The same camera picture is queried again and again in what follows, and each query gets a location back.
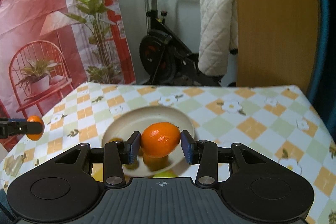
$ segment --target black exercise bike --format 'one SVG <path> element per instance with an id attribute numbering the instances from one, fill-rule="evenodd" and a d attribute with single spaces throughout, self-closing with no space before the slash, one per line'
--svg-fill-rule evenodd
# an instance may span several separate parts
<path id="1" fill-rule="evenodd" d="M 146 72 L 150 75 L 145 85 L 169 85 L 178 75 L 185 75 L 205 86 L 221 86 L 222 76 L 209 77 L 198 69 L 198 53 L 192 52 L 165 25 L 167 11 L 161 11 L 158 18 L 158 0 L 152 0 L 149 9 L 145 1 L 147 17 L 147 35 L 140 43 L 140 59 Z"/>

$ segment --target silver bolt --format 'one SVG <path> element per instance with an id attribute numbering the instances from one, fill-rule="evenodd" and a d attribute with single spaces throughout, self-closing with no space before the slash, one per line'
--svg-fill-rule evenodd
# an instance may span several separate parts
<path id="1" fill-rule="evenodd" d="M 106 182 L 110 185 L 117 185 L 123 182 L 123 179 L 121 177 L 108 177 L 106 179 Z"/>
<path id="2" fill-rule="evenodd" d="M 209 177 L 209 176 L 204 176 L 204 177 L 200 177 L 198 179 L 198 182 L 203 184 L 203 185 L 209 185 L 215 182 L 215 179 L 213 177 Z"/>

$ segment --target beige plate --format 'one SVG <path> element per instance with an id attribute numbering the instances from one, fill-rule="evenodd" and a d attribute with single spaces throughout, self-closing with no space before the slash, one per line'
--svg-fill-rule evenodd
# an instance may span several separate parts
<path id="1" fill-rule="evenodd" d="M 180 131 L 188 130 L 193 138 L 195 136 L 191 120 L 181 111 L 165 106 L 147 106 L 127 112 L 116 119 L 105 131 L 101 140 L 101 146 L 104 147 L 112 138 L 118 137 L 127 140 L 134 131 L 142 133 L 148 126 L 156 122 L 170 122 L 179 127 Z M 181 144 L 179 144 L 169 154 L 170 165 L 168 167 L 152 172 L 143 163 L 142 158 L 138 156 L 139 167 L 136 170 L 128 170 L 123 167 L 124 174 L 130 177 L 149 177 L 171 169 L 183 159 L 183 151 Z"/>

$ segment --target brown wooden door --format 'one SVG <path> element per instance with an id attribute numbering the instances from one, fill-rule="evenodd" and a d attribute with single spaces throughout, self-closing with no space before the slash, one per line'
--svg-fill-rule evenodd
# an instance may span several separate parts
<path id="1" fill-rule="evenodd" d="M 238 86 L 307 91 L 319 32 L 319 0 L 237 0 Z"/>

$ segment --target checkered tablecloth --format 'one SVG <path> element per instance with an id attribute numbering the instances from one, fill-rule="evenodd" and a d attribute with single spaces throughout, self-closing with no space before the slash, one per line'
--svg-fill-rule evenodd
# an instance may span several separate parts
<path id="1" fill-rule="evenodd" d="M 308 223 L 336 223 L 336 146 L 296 86 L 213 88 L 84 83 L 43 117 L 46 128 L 40 140 L 31 141 L 24 136 L 6 159 L 25 154 L 18 173 L 21 175 L 78 143 L 100 147 L 106 128 L 120 115 L 157 104 L 187 114 L 196 129 L 196 139 L 214 141 L 222 147 L 243 143 L 302 175 L 315 191 Z M 0 166 L 5 191 L 15 179 L 6 175 L 6 159 Z M 197 168 L 178 165 L 169 175 L 195 179 Z M 94 167 L 93 177 L 99 180 L 101 174 L 101 166 Z M 226 180 L 228 166 L 220 165 L 218 175 L 219 180 Z"/>

